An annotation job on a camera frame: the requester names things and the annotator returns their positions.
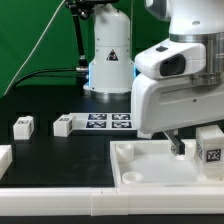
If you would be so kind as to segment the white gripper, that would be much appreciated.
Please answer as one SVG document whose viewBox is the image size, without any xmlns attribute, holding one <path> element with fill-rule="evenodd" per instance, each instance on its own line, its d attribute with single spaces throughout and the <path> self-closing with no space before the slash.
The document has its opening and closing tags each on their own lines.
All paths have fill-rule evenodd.
<svg viewBox="0 0 224 224">
<path fill-rule="evenodd" d="M 165 131 L 175 156 L 185 154 L 177 130 L 224 119 L 224 84 L 193 86 L 189 77 L 153 80 L 143 74 L 133 82 L 132 121 L 144 134 Z"/>
</svg>

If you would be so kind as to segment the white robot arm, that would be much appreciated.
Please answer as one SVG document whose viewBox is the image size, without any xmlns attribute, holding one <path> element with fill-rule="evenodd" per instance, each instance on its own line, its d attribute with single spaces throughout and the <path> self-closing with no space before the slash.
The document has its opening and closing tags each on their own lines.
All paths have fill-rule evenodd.
<svg viewBox="0 0 224 224">
<path fill-rule="evenodd" d="M 168 21 L 169 37 L 130 53 L 127 18 L 95 4 L 95 57 L 89 65 L 91 94 L 131 94 L 134 127 L 151 136 L 163 132 L 183 154 L 175 130 L 224 119 L 224 0 L 145 0 L 146 9 Z"/>
</svg>

